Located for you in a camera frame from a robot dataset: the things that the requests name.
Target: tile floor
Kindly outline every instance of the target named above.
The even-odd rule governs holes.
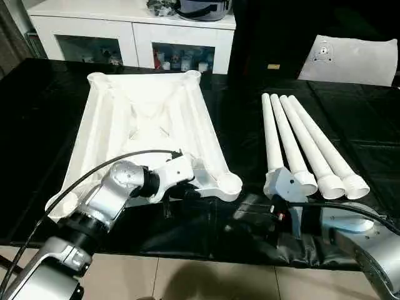
[[[22,257],[24,266],[36,250]],[[0,247],[11,259],[16,248]],[[0,279],[4,271],[0,269]],[[360,272],[96,254],[81,283],[85,300],[378,299]]]

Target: black plastic sheet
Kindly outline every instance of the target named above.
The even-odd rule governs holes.
[[[92,72],[157,71],[28,59],[0,82],[2,97],[10,97],[3,101],[2,110],[3,172],[7,176],[2,190],[0,243],[22,244],[47,200],[61,188],[88,97],[86,76]],[[101,252],[357,269],[350,257],[313,235],[318,209],[306,212],[302,241],[283,230],[277,247],[268,243],[269,201],[262,194],[266,150],[261,94],[294,94],[370,185],[371,193],[359,202],[399,217],[400,91],[263,78],[228,83],[227,76],[210,74],[203,75],[201,88],[228,166],[243,180],[241,196],[229,203],[209,198],[127,209]],[[322,201],[319,194],[313,197]],[[238,210],[244,216],[240,220],[233,218]],[[56,230],[48,219],[31,246],[40,246]]]

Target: pipe end cap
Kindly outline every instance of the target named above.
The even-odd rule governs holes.
[[[324,199],[332,200],[344,195],[344,184],[339,177],[334,174],[318,179],[318,188]]]
[[[345,195],[350,200],[355,200],[366,196],[370,188],[365,180],[357,174],[352,174],[343,179]]]
[[[309,171],[300,171],[293,174],[293,176],[301,184],[301,190],[305,196],[310,196],[318,190],[315,177]]]

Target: wall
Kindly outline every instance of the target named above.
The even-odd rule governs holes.
[[[4,1],[19,31],[25,37],[25,33],[33,29],[28,14],[21,0],[0,0]]]

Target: black cable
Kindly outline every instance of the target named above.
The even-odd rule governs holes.
[[[388,220],[384,219],[381,216],[377,216],[376,214],[366,211],[364,209],[350,206],[350,205],[345,205],[345,204],[339,204],[339,203],[331,203],[331,202],[325,202],[325,203],[317,203],[317,202],[288,202],[287,205],[292,208],[336,208],[336,209],[343,209],[345,211],[352,211],[354,213],[362,214],[363,216],[366,216],[368,219],[375,220],[377,222],[380,222],[382,225],[384,225],[386,228],[388,228],[390,231],[393,233],[397,234],[400,236],[400,230],[391,222]]]
[[[135,152],[130,152],[130,153],[126,153],[117,157],[114,157],[100,165],[98,165],[97,167],[91,169],[89,172],[87,172],[84,176],[82,176],[81,178],[79,178],[77,181],[75,181],[73,184],[71,184],[64,192],[61,193],[60,196],[57,197],[57,199],[46,209],[46,211],[44,212],[42,218],[36,223],[36,225],[34,226],[32,232],[30,233],[30,235],[28,236],[28,238],[26,239],[26,242],[24,243],[24,245],[19,248],[17,254],[14,257],[14,260],[12,261],[12,264],[10,265],[10,267],[7,270],[6,275],[4,276],[2,282],[1,282],[1,286],[0,286],[0,299],[3,300],[3,296],[4,293],[6,291],[8,282],[11,278],[11,275],[13,274],[13,271],[15,269],[15,267],[18,265],[18,262],[21,258],[21,256],[23,255],[24,251],[26,250],[26,248],[28,247],[28,244],[31,242],[32,237],[34,236],[36,230],[38,229],[38,227],[42,224],[42,222],[47,218],[47,216],[49,215],[49,213],[57,206],[57,204],[67,195],[69,194],[74,188],[76,188],[81,182],[83,182],[86,178],[88,178],[90,175],[92,175],[93,173],[97,172],[98,170],[100,170],[101,168],[112,164],[120,159],[124,159],[124,158],[128,158],[130,156],[135,156],[135,155],[140,155],[140,154],[146,154],[146,153],[169,153],[172,155],[177,155],[179,154],[176,151],[170,151],[170,150],[160,150],[160,149],[155,149],[155,150],[143,150],[143,151],[135,151]]]
[[[12,261],[10,261],[10,260],[8,260],[6,257],[4,257],[3,255],[0,255],[0,268],[3,268],[4,270],[8,270],[8,268],[10,268],[10,266],[11,266],[11,264],[12,264],[13,262]],[[13,273],[15,274],[15,275],[18,275],[19,273],[21,273],[21,271],[22,271],[23,269],[20,267],[20,266],[16,266],[15,268],[14,268],[14,271],[13,271]]]

